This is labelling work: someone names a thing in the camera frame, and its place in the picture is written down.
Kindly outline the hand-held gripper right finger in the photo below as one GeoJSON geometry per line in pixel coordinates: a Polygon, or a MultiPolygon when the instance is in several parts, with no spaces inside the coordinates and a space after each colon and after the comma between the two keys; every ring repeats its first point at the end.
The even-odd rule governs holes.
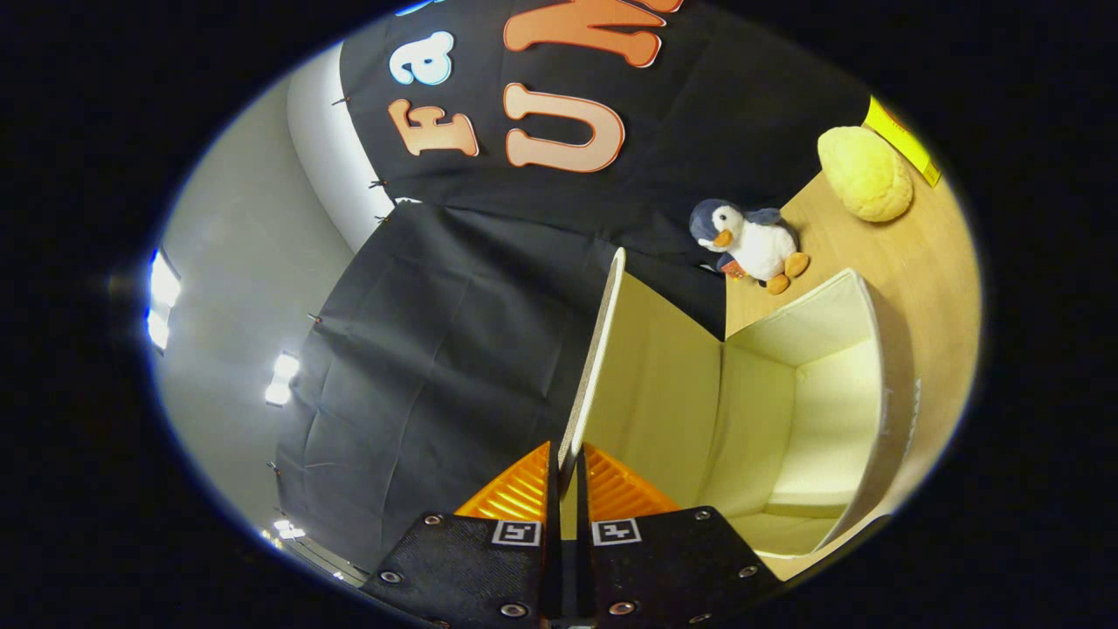
{"type": "Polygon", "coordinates": [[[597,446],[578,463],[576,612],[594,628],[731,628],[781,593],[714,507],[679,506],[597,446]]]}

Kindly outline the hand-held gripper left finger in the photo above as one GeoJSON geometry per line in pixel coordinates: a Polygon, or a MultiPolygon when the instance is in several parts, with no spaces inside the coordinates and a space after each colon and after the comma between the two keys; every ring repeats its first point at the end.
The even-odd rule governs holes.
{"type": "Polygon", "coordinates": [[[426,511],[363,593],[432,628],[548,628],[562,612],[558,475],[548,441],[458,509],[426,511]]]}

